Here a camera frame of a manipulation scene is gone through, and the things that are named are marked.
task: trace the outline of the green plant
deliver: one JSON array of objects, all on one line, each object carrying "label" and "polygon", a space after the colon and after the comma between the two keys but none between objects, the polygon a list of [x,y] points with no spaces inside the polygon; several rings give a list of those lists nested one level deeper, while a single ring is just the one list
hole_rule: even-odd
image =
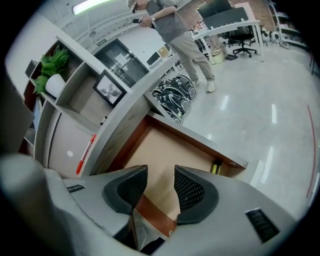
[{"label": "green plant", "polygon": [[35,82],[33,93],[39,94],[46,91],[46,83],[50,77],[55,74],[62,74],[65,71],[69,55],[67,49],[60,49],[58,45],[52,56],[43,55],[41,58],[41,75],[38,76]]}]

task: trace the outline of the white sneaker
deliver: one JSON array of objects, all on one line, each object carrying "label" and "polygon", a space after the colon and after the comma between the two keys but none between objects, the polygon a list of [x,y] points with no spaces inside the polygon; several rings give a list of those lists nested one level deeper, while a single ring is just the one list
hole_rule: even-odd
[{"label": "white sneaker", "polygon": [[216,81],[215,80],[210,80],[208,81],[208,86],[206,88],[207,93],[212,93],[216,89]]},{"label": "white sneaker", "polygon": [[193,83],[193,86],[194,86],[194,87],[197,87],[198,85],[201,84],[201,81],[200,81],[199,79],[197,79],[197,80],[192,80],[192,83]]}]

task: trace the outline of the potted plant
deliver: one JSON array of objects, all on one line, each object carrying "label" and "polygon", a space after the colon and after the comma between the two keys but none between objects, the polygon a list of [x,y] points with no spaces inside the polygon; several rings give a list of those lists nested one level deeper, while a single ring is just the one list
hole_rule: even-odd
[{"label": "potted plant", "polygon": [[39,94],[47,91],[52,96],[58,97],[66,84],[61,74],[65,71],[68,58],[68,51],[60,49],[59,45],[54,49],[52,56],[43,55],[41,58],[41,75],[34,81],[33,93]]}]

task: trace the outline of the doorway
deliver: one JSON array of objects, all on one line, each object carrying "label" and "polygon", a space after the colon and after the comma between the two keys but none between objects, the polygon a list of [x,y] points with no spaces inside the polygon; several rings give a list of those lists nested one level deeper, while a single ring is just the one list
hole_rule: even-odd
[{"label": "doorway", "polygon": [[103,47],[94,56],[129,88],[149,72],[118,39]]}]

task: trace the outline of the white pot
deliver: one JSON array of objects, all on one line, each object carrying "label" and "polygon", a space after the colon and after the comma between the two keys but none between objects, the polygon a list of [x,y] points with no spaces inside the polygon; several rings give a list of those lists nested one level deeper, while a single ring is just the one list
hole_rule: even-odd
[{"label": "white pot", "polygon": [[66,82],[63,80],[61,75],[54,74],[51,76],[45,84],[45,90],[50,93],[53,97],[58,97]]}]

